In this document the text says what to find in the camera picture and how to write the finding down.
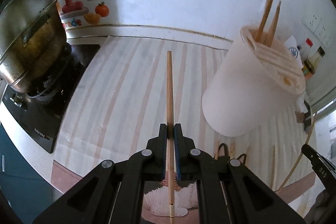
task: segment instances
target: pot lid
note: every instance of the pot lid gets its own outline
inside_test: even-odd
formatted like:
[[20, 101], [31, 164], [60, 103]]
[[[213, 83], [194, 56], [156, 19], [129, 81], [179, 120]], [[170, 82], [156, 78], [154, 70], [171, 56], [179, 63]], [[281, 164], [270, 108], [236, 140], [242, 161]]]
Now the pot lid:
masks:
[[12, 0], [0, 15], [0, 57], [53, 0]]

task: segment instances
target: pot handle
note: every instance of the pot handle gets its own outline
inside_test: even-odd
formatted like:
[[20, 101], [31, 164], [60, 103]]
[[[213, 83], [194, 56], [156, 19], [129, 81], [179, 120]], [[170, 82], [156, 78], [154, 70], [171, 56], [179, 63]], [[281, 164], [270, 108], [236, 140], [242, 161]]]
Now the pot handle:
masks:
[[49, 15], [43, 15], [41, 18], [32, 26], [28, 27], [23, 34], [23, 46], [27, 47], [27, 43], [29, 39], [32, 38], [32, 36], [46, 23], [48, 22], [50, 16]]

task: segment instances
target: wall socket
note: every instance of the wall socket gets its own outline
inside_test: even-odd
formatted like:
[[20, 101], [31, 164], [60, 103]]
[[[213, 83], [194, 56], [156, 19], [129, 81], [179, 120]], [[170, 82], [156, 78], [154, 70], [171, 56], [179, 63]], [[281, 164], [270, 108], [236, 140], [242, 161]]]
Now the wall socket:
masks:
[[322, 18], [317, 16], [314, 12], [308, 12], [302, 18], [302, 23], [305, 25], [312, 33], [314, 33], [319, 26]]
[[322, 41], [322, 45], [324, 47], [328, 48], [330, 46], [331, 42], [332, 42], [332, 37], [331, 37], [331, 35], [327, 34]]
[[323, 47], [328, 48], [332, 43], [332, 37], [322, 17], [314, 12], [307, 12], [302, 18], [302, 23], [306, 26], [314, 36], [321, 42]]
[[318, 25], [318, 27], [316, 28], [315, 32], [314, 32], [314, 35], [318, 38], [318, 40], [320, 42], [322, 42], [327, 35], [327, 31], [326, 31], [325, 26], [326, 26], [325, 23], [323, 21], [321, 21], [320, 24]]

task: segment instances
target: cabinet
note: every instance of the cabinet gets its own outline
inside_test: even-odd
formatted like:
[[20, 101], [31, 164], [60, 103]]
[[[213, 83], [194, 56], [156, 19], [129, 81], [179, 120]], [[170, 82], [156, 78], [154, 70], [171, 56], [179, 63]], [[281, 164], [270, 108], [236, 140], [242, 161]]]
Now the cabinet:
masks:
[[30, 224], [53, 202], [53, 187], [16, 149], [0, 125], [0, 186], [14, 212]]

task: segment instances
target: striped tablecloth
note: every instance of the striped tablecloth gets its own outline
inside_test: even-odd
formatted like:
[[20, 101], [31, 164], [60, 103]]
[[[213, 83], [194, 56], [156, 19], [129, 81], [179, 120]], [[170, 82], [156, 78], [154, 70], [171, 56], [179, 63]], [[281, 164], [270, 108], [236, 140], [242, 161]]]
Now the striped tablecloth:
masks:
[[[270, 185], [276, 147], [274, 188], [288, 174], [305, 142], [294, 104], [249, 133], [229, 138], [206, 122], [201, 99], [226, 51], [152, 38], [108, 37], [85, 71], [64, 117], [54, 159], [80, 176], [99, 162], [127, 160], [157, 136], [166, 122], [166, 53], [172, 51], [174, 119], [196, 147], [214, 154], [215, 144], [235, 143], [235, 157]], [[302, 159], [288, 183], [311, 172]]]

